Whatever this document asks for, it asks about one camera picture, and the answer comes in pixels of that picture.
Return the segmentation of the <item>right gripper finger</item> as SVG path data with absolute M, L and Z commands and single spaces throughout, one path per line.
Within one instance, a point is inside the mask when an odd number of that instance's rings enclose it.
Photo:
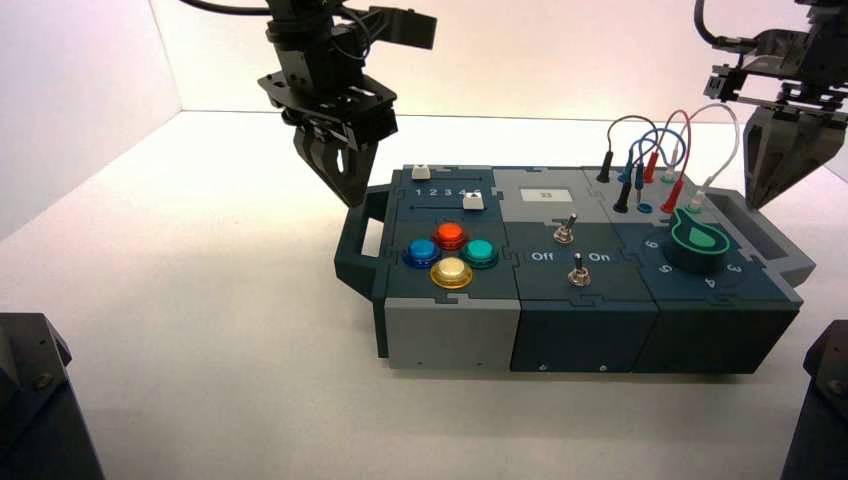
M 814 123 L 789 121 L 789 150 L 783 162 L 786 190 L 820 165 L 816 147 L 820 139 L 821 130 Z
M 745 127 L 745 198 L 760 209 L 786 189 L 783 162 L 789 150 L 789 121 L 779 111 L 757 107 Z

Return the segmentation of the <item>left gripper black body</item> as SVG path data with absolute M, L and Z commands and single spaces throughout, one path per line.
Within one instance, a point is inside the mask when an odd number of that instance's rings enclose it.
M 275 48 L 280 70 L 258 80 L 286 121 L 329 130 L 345 146 L 362 150 L 397 132 L 396 94 L 363 73 L 370 53 L 337 46 Z

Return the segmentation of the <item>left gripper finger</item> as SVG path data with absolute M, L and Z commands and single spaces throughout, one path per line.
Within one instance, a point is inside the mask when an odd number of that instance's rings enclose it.
M 365 145 L 361 150 L 351 151 L 351 205 L 360 205 L 366 195 L 368 181 L 373 168 L 378 144 Z
M 294 146 L 300 157 L 348 207 L 361 204 L 361 166 L 358 152 L 336 139 L 321 139 L 297 128 Z

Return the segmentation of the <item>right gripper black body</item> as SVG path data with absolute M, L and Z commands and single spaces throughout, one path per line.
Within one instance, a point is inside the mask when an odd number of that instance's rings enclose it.
M 716 48 L 738 56 L 734 65 L 715 65 L 704 94 L 739 101 L 749 76 L 778 79 L 774 105 L 796 103 L 821 111 L 839 110 L 847 98 L 847 34 L 770 29 L 755 38 L 719 37 Z

